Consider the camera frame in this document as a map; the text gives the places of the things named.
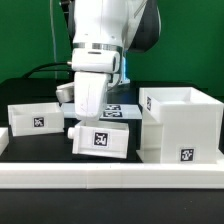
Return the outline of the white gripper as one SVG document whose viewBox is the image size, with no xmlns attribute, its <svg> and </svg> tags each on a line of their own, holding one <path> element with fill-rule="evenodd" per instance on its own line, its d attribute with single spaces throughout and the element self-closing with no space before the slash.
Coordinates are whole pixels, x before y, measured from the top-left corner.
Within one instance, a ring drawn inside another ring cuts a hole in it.
<svg viewBox="0 0 224 224">
<path fill-rule="evenodd" d="M 120 68 L 117 51 L 74 49 L 75 115 L 78 120 L 98 120 L 107 101 L 107 85 Z"/>
</svg>

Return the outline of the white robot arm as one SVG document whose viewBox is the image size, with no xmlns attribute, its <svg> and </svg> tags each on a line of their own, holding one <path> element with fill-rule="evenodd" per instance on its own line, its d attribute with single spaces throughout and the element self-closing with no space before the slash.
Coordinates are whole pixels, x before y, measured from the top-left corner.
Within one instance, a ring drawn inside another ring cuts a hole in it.
<svg viewBox="0 0 224 224">
<path fill-rule="evenodd" d="M 75 0 L 73 51 L 75 114 L 97 120 L 107 91 L 118 85 L 126 52 L 146 52 L 159 39 L 157 0 Z"/>
</svg>

